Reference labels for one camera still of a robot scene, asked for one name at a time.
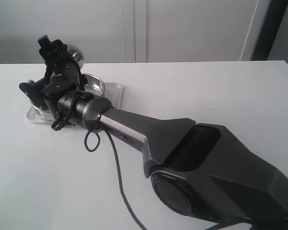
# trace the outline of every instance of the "white tabletop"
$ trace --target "white tabletop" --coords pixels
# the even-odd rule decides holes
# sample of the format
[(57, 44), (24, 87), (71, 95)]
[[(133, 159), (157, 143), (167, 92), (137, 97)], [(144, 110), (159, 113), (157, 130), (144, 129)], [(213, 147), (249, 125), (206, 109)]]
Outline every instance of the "white tabletop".
[[(105, 134), (85, 150), (85, 130), (25, 121), (30, 107), (18, 84), (45, 66), (0, 65), (0, 230), (139, 229), (120, 197)], [(83, 72), (124, 85), (122, 109), (160, 119), (189, 117), (225, 125), (252, 152), (288, 177), (288, 65), (283, 61), (85, 64)], [(90, 138), (95, 143), (95, 136)], [(141, 153), (115, 140), (123, 184), (149, 230), (203, 230), (155, 195)], [(247, 224), (235, 226), (248, 230)]]

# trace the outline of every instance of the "metal tray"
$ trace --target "metal tray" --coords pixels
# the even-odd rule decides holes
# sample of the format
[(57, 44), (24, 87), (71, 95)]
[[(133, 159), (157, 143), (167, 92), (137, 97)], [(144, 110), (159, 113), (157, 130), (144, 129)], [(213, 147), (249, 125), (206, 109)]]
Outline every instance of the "metal tray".
[[(124, 87), (122, 84), (117, 82), (105, 82), (105, 97), (108, 98), (114, 108), (120, 109), (120, 103), (124, 91)], [(85, 87), (85, 91), (90, 92), (90, 87)], [(28, 122), (32, 123), (44, 123), (44, 124), (51, 124), (51, 121), (44, 121), (40, 117), (39, 112), (31, 106), (27, 114), (25, 115), (25, 119)]]

